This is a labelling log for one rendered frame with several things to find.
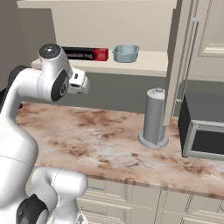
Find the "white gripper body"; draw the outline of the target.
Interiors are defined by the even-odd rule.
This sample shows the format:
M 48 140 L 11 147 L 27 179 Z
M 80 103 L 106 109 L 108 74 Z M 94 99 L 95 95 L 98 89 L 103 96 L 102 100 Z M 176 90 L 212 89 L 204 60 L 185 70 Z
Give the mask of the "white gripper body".
M 72 94 L 87 94 L 90 89 L 90 82 L 88 77 L 84 78 L 84 82 L 80 87 L 73 87 L 69 85 L 68 92 Z

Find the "black and red foil box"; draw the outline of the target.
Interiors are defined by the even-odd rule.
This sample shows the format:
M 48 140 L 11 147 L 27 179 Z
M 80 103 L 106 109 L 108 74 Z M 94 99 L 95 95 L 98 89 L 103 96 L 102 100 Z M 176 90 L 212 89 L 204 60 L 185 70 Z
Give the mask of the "black and red foil box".
M 107 61 L 109 58 L 108 48 L 63 46 L 62 49 L 70 60 Z

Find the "pale blue tupperware container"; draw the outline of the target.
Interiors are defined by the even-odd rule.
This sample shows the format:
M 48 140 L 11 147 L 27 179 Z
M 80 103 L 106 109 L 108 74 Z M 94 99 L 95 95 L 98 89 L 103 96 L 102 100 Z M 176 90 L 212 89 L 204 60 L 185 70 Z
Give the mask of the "pale blue tupperware container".
M 137 60 L 140 47 L 138 45 L 118 45 L 114 51 L 114 61 L 118 63 L 133 63 Z

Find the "beige open cabinet door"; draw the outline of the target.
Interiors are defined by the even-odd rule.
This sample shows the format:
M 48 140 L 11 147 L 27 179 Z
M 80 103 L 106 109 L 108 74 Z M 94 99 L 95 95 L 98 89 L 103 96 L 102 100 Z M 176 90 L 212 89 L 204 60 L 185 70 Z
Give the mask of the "beige open cabinet door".
M 199 0 L 177 0 L 172 12 L 169 44 L 167 49 L 168 66 L 166 72 L 164 125 L 169 126 L 179 85 L 186 76 L 186 64 L 193 49 L 193 32 L 197 27 L 196 12 Z

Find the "beige base cabinet run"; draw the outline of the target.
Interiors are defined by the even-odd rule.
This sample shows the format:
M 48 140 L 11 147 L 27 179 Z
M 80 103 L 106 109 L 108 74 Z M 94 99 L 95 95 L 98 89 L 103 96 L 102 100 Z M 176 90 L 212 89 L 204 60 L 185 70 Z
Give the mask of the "beige base cabinet run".
M 89 224 L 224 224 L 224 199 L 91 178 L 77 199 Z

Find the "beige closed cabinet door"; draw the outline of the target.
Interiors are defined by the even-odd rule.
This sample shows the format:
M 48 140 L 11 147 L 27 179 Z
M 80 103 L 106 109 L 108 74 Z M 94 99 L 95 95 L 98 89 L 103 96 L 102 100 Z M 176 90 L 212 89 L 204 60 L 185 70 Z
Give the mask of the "beige closed cabinet door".
M 189 79 L 224 81 L 224 0 L 199 0 L 194 16 L 199 27 Z

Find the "grey paper towel holder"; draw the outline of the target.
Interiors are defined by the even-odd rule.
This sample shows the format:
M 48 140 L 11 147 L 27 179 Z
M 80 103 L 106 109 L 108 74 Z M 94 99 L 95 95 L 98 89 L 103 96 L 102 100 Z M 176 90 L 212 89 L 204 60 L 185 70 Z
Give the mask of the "grey paper towel holder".
M 169 138 L 164 126 L 165 91 L 161 87 L 146 93 L 143 129 L 138 134 L 138 141 L 150 149 L 165 147 Z

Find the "black and silver microwave oven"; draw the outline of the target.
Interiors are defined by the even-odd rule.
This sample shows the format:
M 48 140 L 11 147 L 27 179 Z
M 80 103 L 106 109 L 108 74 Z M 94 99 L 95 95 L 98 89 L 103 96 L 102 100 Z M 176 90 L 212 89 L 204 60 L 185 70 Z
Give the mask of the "black and silver microwave oven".
M 224 94 L 185 94 L 178 116 L 183 158 L 224 161 Z

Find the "beige wall cabinet with shelf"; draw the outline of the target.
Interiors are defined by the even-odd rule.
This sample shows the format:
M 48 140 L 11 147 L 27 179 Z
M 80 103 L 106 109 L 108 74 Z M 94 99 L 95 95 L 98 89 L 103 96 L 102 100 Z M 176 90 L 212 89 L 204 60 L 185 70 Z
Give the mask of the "beige wall cabinet with shelf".
M 140 47 L 136 62 L 75 60 L 90 73 L 164 77 L 172 10 L 177 0 L 19 0 L 20 9 L 48 9 L 56 42 L 61 46 L 107 48 L 125 44 Z

